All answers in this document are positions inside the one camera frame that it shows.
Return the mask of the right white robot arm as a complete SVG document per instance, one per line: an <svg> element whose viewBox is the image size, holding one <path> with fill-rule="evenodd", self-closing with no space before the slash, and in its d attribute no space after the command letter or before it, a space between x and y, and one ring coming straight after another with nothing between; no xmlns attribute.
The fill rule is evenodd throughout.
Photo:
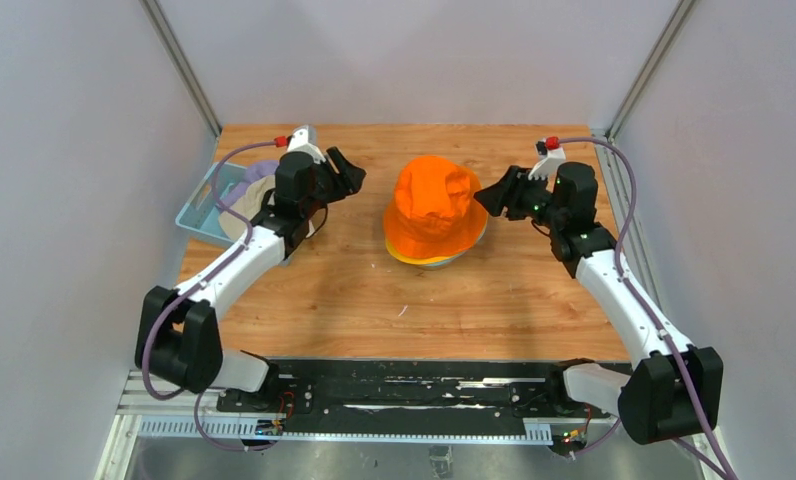
<svg viewBox="0 0 796 480"><path fill-rule="evenodd" d="M647 299L616 238L596 219L597 194L594 169L567 162L553 183L511 166L474 195L491 216L528 219L547 231L554 257L595 299L630 357L629 374L587 359L558 364L546 404L561 417L584 404L597 407L641 445L712 432L723 361L714 348L696 347Z"/></svg>

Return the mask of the lavender hat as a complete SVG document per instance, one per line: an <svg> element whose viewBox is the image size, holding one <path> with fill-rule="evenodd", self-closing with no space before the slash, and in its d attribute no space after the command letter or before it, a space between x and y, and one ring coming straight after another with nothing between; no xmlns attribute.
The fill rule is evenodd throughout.
<svg viewBox="0 0 796 480"><path fill-rule="evenodd" d="M275 174L279 166L277 160L264 160L248 166L242 179L222 198L222 202L231 206L238 201L248 188L259 180Z"/></svg>

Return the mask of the yellow bucket hat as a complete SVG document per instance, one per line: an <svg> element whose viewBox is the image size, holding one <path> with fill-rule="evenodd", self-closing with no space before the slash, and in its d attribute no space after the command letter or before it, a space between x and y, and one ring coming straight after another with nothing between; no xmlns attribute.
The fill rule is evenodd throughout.
<svg viewBox="0 0 796 480"><path fill-rule="evenodd" d="M411 265L411 266L415 266L415 267L419 267L419 268L435 269L435 268L444 267L444 266L448 265L449 263L453 262L454 260L456 260L457 258L460 257L460 254L457 254L457 255L453 255L453 256L436 256L436 257L429 257L429 258L415 258L415 257L410 257L410 256L407 256L407 255L401 254L393 246L393 244L388 239L384 240L384 244L385 244L385 248L386 248L388 254L392 258L394 258L395 260L397 260L397 261L399 261L401 263L404 263L404 264L407 264L407 265Z"/></svg>

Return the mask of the orange bucket hat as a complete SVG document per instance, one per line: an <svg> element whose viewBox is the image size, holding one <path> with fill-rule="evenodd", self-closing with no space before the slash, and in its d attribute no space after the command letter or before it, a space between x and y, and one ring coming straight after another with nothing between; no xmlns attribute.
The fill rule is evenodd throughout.
<svg viewBox="0 0 796 480"><path fill-rule="evenodd" d="M463 254L487 226L488 214L473 198L480 189L471 169L444 157L411 160L399 173L382 216L385 239L415 258Z"/></svg>

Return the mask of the beige hat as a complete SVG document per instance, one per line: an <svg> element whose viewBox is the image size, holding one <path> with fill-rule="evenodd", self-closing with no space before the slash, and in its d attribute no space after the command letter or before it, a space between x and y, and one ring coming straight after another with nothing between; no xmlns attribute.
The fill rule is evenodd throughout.
<svg viewBox="0 0 796 480"><path fill-rule="evenodd" d="M274 187L274 175L263 176L254 181L240 181L221 200L229 210L250 221L263 209L263 199ZM231 241L238 240L246 231L244 221L227 210L222 210L219 214L219 225Z"/></svg>

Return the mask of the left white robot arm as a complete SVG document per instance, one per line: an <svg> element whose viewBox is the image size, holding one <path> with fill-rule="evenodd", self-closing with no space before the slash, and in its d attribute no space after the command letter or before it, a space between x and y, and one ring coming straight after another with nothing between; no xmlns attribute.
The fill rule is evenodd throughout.
<svg viewBox="0 0 796 480"><path fill-rule="evenodd" d="M257 413L272 411L280 386L263 357L222 346L219 323L262 275L288 260L308 237L310 220L357 194L366 172L336 147L324 158L302 150L281 156L275 185L243 235L203 271L176 287L156 286L143 300L135 362L146 391L169 400L186 391L242 391Z"/></svg>

